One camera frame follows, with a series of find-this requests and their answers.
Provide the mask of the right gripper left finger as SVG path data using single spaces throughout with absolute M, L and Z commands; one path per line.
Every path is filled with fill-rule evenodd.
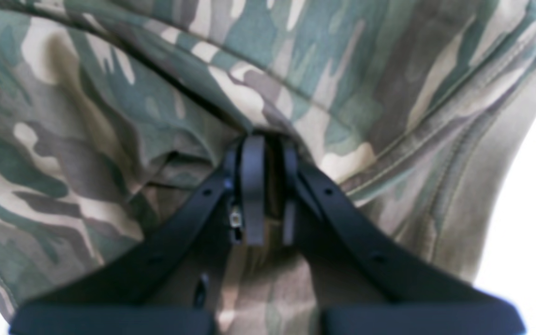
M 265 138 L 222 164 L 157 231 L 123 256 L 16 312 L 12 335 L 213 335 L 231 247 L 262 246 Z

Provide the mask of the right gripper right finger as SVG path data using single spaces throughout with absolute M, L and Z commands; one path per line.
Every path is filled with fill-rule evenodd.
M 321 335 L 522 335 L 510 303 L 398 246 L 281 141 L 283 244 L 308 261 Z

